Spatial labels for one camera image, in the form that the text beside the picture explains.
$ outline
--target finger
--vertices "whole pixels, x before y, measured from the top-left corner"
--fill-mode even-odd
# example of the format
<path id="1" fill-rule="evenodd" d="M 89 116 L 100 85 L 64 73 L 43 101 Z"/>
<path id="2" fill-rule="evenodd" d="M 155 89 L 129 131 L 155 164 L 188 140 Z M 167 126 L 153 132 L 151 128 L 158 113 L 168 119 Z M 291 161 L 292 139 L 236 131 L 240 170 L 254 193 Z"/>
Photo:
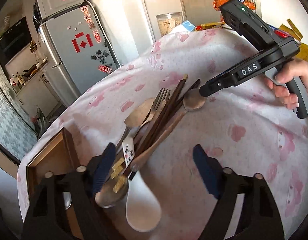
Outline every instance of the finger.
<path id="1" fill-rule="evenodd" d="M 289 90 L 284 86 L 275 86 L 273 88 L 274 94 L 276 97 L 288 97 L 290 95 Z"/>
<path id="2" fill-rule="evenodd" d="M 293 59 L 284 65 L 282 70 L 275 76 L 275 80 L 279 83 L 287 83 L 293 77 L 303 76 L 308 76 L 308 64 L 304 64 L 301 60 Z"/>
<path id="3" fill-rule="evenodd" d="M 271 90 L 273 89 L 274 83 L 272 82 L 272 80 L 270 80 L 269 78 L 265 77 L 264 78 L 264 82 L 269 87 L 269 89 L 271 89 Z"/>
<path id="4" fill-rule="evenodd" d="M 297 103 L 299 100 L 296 94 L 290 94 L 288 97 L 280 97 L 279 99 L 285 105 Z"/>
<path id="5" fill-rule="evenodd" d="M 286 105 L 286 108 L 289 110 L 295 109 L 297 107 L 299 107 L 299 103 L 293 103 L 293 104 Z"/>

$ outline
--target tiled wall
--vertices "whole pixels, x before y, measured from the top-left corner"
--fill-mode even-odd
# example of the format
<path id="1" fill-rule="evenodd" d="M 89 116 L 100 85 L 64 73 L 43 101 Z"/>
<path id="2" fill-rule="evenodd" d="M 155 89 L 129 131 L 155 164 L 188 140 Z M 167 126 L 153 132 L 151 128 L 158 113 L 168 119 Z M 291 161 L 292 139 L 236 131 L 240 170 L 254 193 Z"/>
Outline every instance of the tiled wall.
<path id="1" fill-rule="evenodd" d="M 16 95 L 0 65 L 0 144 L 19 160 L 33 148 L 37 142 L 36 134 L 29 116 L 16 101 Z"/>

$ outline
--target person's hand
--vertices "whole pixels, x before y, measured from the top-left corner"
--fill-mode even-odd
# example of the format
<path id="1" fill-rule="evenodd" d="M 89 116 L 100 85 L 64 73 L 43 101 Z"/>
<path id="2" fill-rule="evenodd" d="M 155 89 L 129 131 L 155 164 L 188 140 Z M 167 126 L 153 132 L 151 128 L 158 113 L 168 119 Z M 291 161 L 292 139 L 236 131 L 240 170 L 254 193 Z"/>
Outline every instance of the person's hand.
<path id="1" fill-rule="evenodd" d="M 284 65 L 282 70 L 276 75 L 275 80 L 278 83 L 287 83 L 291 81 L 293 77 L 301 78 L 308 93 L 308 62 L 299 58 L 294 58 Z M 277 86 L 268 78 L 266 78 L 265 83 L 274 91 L 275 96 L 278 97 L 288 109 L 299 107 L 298 96 L 290 94 L 286 87 Z"/>

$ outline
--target transparent container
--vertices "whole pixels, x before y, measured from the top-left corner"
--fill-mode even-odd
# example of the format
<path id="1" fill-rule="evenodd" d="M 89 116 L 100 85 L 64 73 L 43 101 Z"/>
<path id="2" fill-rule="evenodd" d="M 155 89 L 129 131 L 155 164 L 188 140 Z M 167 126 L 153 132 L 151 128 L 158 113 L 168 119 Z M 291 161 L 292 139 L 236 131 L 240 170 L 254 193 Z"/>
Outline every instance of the transparent container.
<path id="1" fill-rule="evenodd" d="M 161 37 L 171 32 L 171 30 L 183 22 L 181 12 L 166 13 L 156 16 L 158 28 L 161 32 Z"/>

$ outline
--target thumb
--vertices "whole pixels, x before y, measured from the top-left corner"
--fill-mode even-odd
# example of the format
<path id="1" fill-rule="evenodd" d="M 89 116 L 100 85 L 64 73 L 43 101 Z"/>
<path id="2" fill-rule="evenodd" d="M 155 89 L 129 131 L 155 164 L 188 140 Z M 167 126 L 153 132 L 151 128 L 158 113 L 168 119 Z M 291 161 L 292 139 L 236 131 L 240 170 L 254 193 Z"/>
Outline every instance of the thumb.
<path id="1" fill-rule="evenodd" d="M 284 65 L 275 76 L 275 80 L 279 83 L 287 83 L 293 77 L 308 77 L 308 64 L 304 64 L 303 60 L 293 59 Z"/>

